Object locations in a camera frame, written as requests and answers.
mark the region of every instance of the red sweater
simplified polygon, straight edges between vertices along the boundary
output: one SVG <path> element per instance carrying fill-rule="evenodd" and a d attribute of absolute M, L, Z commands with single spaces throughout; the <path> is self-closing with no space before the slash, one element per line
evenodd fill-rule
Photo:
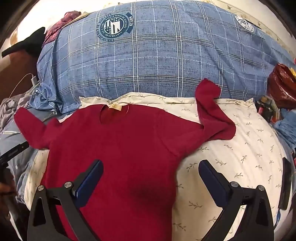
<path fill-rule="evenodd" d="M 47 125 L 21 108 L 15 122 L 32 147 L 50 150 L 42 180 L 47 188 L 73 181 L 95 159 L 103 162 L 103 176 L 81 208 L 102 241 L 171 241 L 178 165 L 205 141 L 231 139 L 236 131 L 214 101 L 219 94 L 208 80 L 196 88 L 202 124 L 132 104 L 120 112 L 92 105 Z M 76 240 L 60 210 L 59 215 Z"/>

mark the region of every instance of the white cable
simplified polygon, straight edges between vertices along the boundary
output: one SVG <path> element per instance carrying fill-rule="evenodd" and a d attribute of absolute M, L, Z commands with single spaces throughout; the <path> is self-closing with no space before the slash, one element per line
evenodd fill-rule
<path fill-rule="evenodd" d="M 32 75 L 32 78 L 34 77 L 34 75 L 33 75 L 32 73 L 27 73 L 27 74 L 26 74 L 26 75 L 20 80 L 20 82 L 17 83 L 17 85 L 15 86 L 15 88 L 13 89 L 13 91 L 15 91 L 15 89 L 17 88 L 17 86 L 19 85 L 19 83 L 21 83 L 21 81 L 22 81 L 27 75 L 29 75 L 29 74 Z"/>

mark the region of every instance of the plaid pattern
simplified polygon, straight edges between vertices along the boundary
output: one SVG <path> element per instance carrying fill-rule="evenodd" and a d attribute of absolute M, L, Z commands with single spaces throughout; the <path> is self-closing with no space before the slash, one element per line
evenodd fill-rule
<path fill-rule="evenodd" d="M 96 26 L 108 14 L 131 13 L 134 27 L 114 42 L 101 40 Z M 247 100 L 266 92 L 277 62 L 291 56 L 255 27 L 197 1 L 143 1 L 94 12 L 63 28 L 38 60 L 41 84 L 33 108 L 61 113 L 80 106 L 79 96 L 115 99 L 128 92 L 194 97 L 203 78 L 222 89 L 220 98 Z"/>

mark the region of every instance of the red plastic bag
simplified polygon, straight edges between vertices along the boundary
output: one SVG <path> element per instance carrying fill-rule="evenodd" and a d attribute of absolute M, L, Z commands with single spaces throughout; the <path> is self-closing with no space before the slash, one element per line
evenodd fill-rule
<path fill-rule="evenodd" d="M 277 64 L 267 80 L 268 94 L 278 108 L 296 108 L 296 79 L 284 64 Z"/>

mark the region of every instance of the circular logo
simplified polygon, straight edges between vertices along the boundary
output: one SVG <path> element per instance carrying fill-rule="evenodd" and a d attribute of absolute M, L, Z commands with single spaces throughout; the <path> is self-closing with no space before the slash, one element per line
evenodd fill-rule
<path fill-rule="evenodd" d="M 254 27 L 252 24 L 250 24 L 248 21 L 246 21 L 245 19 L 243 19 L 242 17 L 236 15 L 235 19 L 237 20 L 237 22 L 246 30 L 250 31 L 250 32 L 254 32 Z"/>
<path fill-rule="evenodd" d="M 103 40 L 110 41 L 111 39 L 121 36 L 126 31 L 130 33 L 132 27 L 133 17 L 131 14 L 112 14 L 99 22 L 97 35 Z"/>

